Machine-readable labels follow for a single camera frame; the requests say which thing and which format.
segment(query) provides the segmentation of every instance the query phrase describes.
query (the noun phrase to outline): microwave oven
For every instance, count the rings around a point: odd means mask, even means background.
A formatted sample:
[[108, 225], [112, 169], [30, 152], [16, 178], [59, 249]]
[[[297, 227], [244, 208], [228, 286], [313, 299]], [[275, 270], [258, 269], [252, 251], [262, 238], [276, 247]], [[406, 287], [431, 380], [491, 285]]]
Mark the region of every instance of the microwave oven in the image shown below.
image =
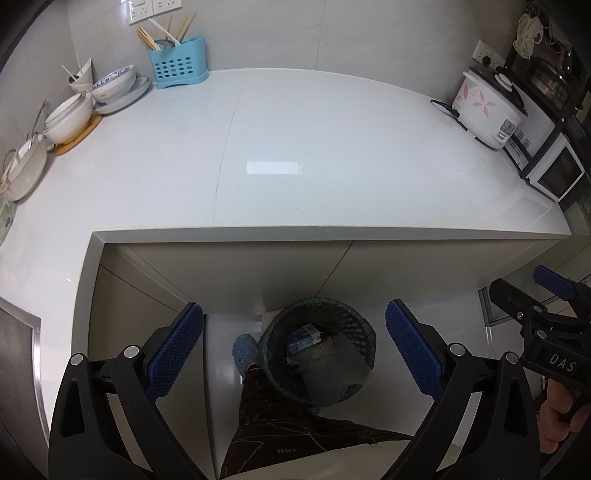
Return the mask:
[[[527, 160], [513, 139], [509, 139], [505, 148], [517, 166], [523, 170]], [[546, 154], [527, 175], [526, 181], [559, 202], [583, 177], [584, 172], [573, 147], [563, 134], [559, 134]]]
[[[528, 116], [523, 119], [513, 137], [505, 145], [505, 151], [519, 170], [523, 171], [528, 165], [528, 160], [515, 143], [514, 137], [533, 157], [554, 129], [554, 122], [523, 90], [517, 85], [514, 85], [514, 88], [522, 98]], [[525, 179], [532, 187], [559, 202], [583, 175], [581, 161], [568, 139], [561, 133]]]

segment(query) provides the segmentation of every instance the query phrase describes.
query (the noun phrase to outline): kitchen countertop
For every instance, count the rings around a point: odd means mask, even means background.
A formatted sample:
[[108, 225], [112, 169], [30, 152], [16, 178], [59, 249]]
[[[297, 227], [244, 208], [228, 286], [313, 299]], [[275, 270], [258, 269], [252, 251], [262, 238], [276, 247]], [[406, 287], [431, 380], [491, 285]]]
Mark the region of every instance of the kitchen countertop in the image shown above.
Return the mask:
[[41, 318], [51, 421], [68, 358], [86, 349], [105, 242], [568, 235], [504, 152], [423, 95], [334, 73], [228, 70], [151, 91], [57, 157], [0, 247], [0, 297]]

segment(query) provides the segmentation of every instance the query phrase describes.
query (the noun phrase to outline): wall outlet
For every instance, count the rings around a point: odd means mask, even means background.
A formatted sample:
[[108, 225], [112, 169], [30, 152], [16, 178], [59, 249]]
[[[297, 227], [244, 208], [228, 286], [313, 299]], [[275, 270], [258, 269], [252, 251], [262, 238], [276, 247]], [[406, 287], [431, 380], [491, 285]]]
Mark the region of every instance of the wall outlet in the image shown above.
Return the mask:
[[497, 67], [504, 67], [504, 66], [505, 66], [505, 59], [503, 57], [501, 57], [497, 52], [494, 52], [492, 55], [491, 68], [496, 70]]
[[494, 54], [495, 54], [495, 50], [490, 48], [482, 40], [479, 40], [478, 45], [476, 46], [476, 50], [474, 50], [474, 53], [472, 54], [472, 58], [480, 63], [484, 63], [482, 61], [482, 59], [484, 57], [489, 57], [492, 62], [492, 58], [493, 58]]
[[164, 12], [170, 12], [181, 8], [183, 3], [181, 0], [151, 0], [154, 8], [154, 15], [160, 15]]
[[129, 24], [141, 22], [154, 16], [152, 0], [132, 0], [129, 2]]

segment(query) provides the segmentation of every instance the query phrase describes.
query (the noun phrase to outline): person's leg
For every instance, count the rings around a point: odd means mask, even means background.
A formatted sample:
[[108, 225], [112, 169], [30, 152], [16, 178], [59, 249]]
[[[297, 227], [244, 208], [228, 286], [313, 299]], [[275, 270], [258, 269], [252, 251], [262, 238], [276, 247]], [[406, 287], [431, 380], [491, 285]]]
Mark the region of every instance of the person's leg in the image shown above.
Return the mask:
[[244, 383], [239, 426], [228, 447], [220, 478], [329, 450], [411, 438], [306, 412], [271, 385], [258, 365], [256, 341], [248, 337], [238, 337], [233, 349]]
[[220, 477], [326, 451], [315, 440], [305, 412], [281, 395], [258, 366], [254, 339], [238, 337], [236, 344], [240, 348], [233, 353], [244, 382], [238, 429]]
[[305, 413], [306, 419], [312, 425], [316, 433], [329, 436], [354, 436], [360, 440], [360, 443], [379, 443], [390, 442], [392, 440], [411, 440], [412, 435], [405, 433], [391, 432], [389, 430], [375, 429], [366, 425], [353, 423], [349, 420], [333, 420], [311, 413]]

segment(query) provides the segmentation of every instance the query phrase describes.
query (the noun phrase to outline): blue shoe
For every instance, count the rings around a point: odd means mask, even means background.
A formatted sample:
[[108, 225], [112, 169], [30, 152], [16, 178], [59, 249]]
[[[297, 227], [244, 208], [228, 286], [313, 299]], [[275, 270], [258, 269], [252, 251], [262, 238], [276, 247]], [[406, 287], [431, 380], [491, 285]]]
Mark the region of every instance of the blue shoe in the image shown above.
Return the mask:
[[258, 344], [252, 335], [240, 335], [232, 347], [232, 356], [238, 372], [242, 378], [246, 377], [246, 370], [251, 365], [259, 365]]

